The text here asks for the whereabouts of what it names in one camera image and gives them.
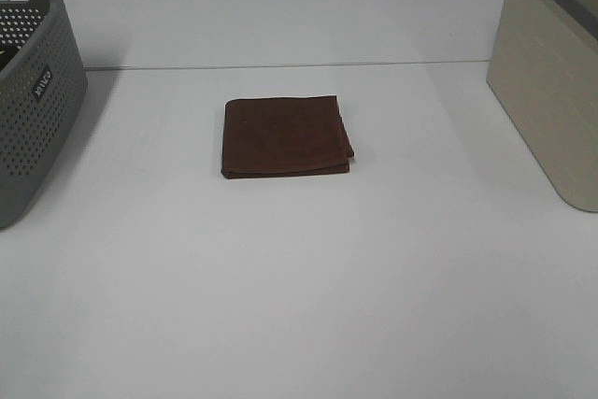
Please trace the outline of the beige plastic storage bin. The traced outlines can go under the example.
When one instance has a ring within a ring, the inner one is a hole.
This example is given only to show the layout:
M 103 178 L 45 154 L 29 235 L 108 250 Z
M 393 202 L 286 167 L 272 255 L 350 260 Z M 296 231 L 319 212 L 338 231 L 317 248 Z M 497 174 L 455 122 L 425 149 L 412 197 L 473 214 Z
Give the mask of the beige plastic storage bin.
M 597 0 L 504 0 L 487 82 L 571 207 L 597 209 Z

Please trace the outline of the grey perforated plastic basket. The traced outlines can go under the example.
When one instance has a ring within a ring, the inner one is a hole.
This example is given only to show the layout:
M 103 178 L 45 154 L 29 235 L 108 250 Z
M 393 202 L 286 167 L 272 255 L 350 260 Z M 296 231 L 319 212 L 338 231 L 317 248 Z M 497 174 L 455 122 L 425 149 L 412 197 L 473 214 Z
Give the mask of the grey perforated plastic basket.
M 29 207 L 88 87 L 64 0 L 1 4 L 1 226 Z

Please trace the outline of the brown towel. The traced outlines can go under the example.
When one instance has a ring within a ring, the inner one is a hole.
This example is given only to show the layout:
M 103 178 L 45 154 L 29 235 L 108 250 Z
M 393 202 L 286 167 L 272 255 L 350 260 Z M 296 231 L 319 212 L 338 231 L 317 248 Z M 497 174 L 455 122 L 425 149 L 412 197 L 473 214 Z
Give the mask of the brown towel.
M 225 178 L 343 174 L 353 157 L 334 95 L 234 99 L 225 104 Z

